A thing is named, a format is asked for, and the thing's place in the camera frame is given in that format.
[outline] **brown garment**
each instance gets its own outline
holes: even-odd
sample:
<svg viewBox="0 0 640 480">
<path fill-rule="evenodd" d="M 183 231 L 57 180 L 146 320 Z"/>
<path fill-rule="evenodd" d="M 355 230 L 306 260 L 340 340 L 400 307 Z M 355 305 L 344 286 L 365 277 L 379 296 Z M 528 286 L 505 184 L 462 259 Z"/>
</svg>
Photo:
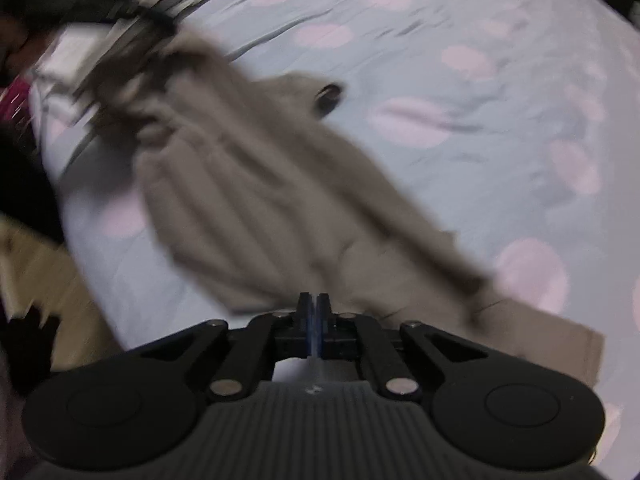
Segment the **brown garment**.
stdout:
<svg viewBox="0 0 640 480">
<path fill-rule="evenodd" d="M 133 26 L 79 92 L 141 142 L 136 177 L 159 240 L 235 311 L 328 292 L 337 312 L 418 319 L 597 377 L 602 337 L 498 298 L 490 280 L 359 149 L 311 113 L 302 75 L 249 82 L 187 31 Z"/>
</svg>

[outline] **wooden floor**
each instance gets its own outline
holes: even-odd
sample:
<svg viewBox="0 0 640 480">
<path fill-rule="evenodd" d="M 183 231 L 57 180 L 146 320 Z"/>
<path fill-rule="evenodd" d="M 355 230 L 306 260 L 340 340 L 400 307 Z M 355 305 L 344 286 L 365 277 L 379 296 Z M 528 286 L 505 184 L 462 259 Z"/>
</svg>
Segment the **wooden floor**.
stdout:
<svg viewBox="0 0 640 480">
<path fill-rule="evenodd" d="M 37 303 L 60 315 L 54 369 L 88 364 L 119 350 L 66 250 L 1 216 L 0 284 L 7 314 L 21 315 Z"/>
</svg>

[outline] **polka dot bed sheet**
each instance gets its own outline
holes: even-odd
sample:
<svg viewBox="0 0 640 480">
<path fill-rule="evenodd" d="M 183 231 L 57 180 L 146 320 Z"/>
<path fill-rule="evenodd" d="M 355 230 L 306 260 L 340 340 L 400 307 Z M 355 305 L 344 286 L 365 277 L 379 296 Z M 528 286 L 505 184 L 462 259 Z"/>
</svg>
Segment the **polka dot bed sheet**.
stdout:
<svg viewBox="0 0 640 480">
<path fill-rule="evenodd" d="M 253 78 L 344 84 L 325 119 L 500 288 L 606 336 L 597 465 L 640 470 L 640 37 L 599 0 L 211 0 L 189 18 Z M 37 110 L 44 98 L 34 95 Z M 231 319 L 154 240 L 132 143 L 41 121 L 69 245 L 120 341 Z"/>
</svg>

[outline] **light blue sheet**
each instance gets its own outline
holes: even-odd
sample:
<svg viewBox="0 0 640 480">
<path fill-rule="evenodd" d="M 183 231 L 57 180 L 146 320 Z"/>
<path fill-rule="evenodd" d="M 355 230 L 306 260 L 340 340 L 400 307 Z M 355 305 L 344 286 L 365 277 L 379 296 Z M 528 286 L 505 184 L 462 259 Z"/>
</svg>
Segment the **light blue sheet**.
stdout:
<svg viewBox="0 0 640 480">
<path fill-rule="evenodd" d="M 631 26 L 598 0 L 213 0 L 189 21 L 252 78 L 303 70 L 344 82 L 329 124 L 456 232 L 502 288 L 606 335 L 598 461 L 612 479 L 632 478 L 640 38 Z M 45 153 L 69 245 L 120 341 L 228 319 L 155 244 L 133 147 L 95 140 L 58 179 L 84 131 L 47 124 L 61 130 L 44 132 Z"/>
</svg>

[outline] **black glove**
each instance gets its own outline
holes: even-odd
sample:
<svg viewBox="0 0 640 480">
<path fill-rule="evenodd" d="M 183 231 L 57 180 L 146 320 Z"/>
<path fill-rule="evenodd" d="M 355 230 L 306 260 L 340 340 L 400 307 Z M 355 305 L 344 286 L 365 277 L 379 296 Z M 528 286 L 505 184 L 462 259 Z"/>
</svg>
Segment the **black glove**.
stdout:
<svg viewBox="0 0 640 480">
<path fill-rule="evenodd" d="M 40 309 L 32 305 L 24 318 L 0 320 L 0 345 L 6 354 L 14 390 L 24 397 L 49 377 L 53 341 L 60 326 L 58 316 L 49 316 L 42 328 Z"/>
</svg>

